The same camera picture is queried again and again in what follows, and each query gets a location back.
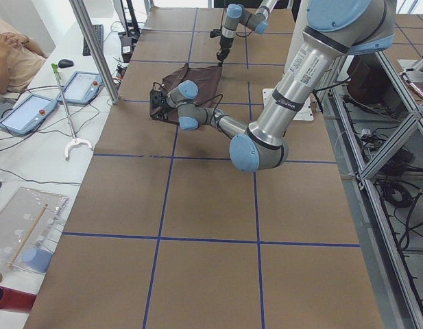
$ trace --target black keyboard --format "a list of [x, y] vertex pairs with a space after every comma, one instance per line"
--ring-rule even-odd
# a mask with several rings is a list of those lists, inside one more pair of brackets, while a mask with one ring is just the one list
[[[97, 42], [99, 43], [101, 50], [103, 50], [103, 25], [102, 24], [95, 24], [93, 26], [93, 31], [95, 32], [95, 36], [97, 37]], [[86, 42], [85, 38], [83, 38], [83, 56], [89, 56], [90, 50], [88, 43]]]

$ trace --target blue cup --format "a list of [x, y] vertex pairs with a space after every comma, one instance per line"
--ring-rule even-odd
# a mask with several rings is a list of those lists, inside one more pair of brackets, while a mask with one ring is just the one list
[[22, 260], [35, 271], [45, 273], [53, 254], [41, 248], [29, 248], [24, 251]]

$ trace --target beige shirt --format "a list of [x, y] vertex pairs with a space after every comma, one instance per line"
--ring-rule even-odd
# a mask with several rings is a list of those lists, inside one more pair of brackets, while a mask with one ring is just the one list
[[[19, 33], [13, 26], [0, 20], [0, 34], [5, 32]], [[8, 57], [10, 76], [8, 91], [23, 92], [44, 62], [45, 59], [42, 56], [32, 53], [24, 46], [13, 49]]]

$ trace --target tablet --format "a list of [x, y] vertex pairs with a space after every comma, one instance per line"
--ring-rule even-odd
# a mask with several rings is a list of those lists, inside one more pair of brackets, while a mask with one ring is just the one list
[[[103, 80], [98, 73], [74, 72], [63, 87], [67, 103], [88, 104], [97, 96], [102, 82]], [[62, 102], [60, 94], [57, 96], [57, 100]]]
[[0, 127], [19, 135], [28, 134], [53, 112], [57, 104], [55, 99], [31, 94], [0, 120]]

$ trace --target red cup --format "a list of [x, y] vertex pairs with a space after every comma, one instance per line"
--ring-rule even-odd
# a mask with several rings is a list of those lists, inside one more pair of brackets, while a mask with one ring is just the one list
[[29, 313], [32, 310], [36, 295], [0, 286], [0, 310]]

